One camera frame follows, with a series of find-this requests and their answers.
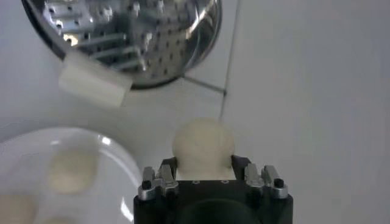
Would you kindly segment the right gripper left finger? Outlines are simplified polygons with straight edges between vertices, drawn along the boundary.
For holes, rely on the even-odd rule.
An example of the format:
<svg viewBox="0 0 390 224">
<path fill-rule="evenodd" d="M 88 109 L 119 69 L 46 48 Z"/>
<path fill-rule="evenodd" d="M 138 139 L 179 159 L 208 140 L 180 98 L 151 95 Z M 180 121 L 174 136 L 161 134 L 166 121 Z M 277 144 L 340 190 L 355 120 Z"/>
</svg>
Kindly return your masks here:
<svg viewBox="0 0 390 224">
<path fill-rule="evenodd" d="M 158 172 L 151 166 L 143 170 L 142 182 L 138 188 L 139 200 L 153 200 L 159 191 L 162 196 L 178 194 L 179 182 L 176 180 L 177 159 L 172 157 L 161 162 Z"/>
</svg>

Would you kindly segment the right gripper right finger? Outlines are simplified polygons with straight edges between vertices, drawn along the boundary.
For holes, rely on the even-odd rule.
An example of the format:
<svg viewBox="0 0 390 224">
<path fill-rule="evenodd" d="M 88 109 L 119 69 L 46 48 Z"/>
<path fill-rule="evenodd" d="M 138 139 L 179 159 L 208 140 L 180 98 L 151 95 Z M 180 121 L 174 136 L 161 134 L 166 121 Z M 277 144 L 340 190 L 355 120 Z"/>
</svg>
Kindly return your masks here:
<svg viewBox="0 0 390 224">
<path fill-rule="evenodd" d="M 288 198 L 288 186 L 272 165 L 264 165 L 261 172 L 248 158 L 232 155 L 232 168 L 237 180 L 243 180 L 251 189 L 274 199 Z"/>
</svg>

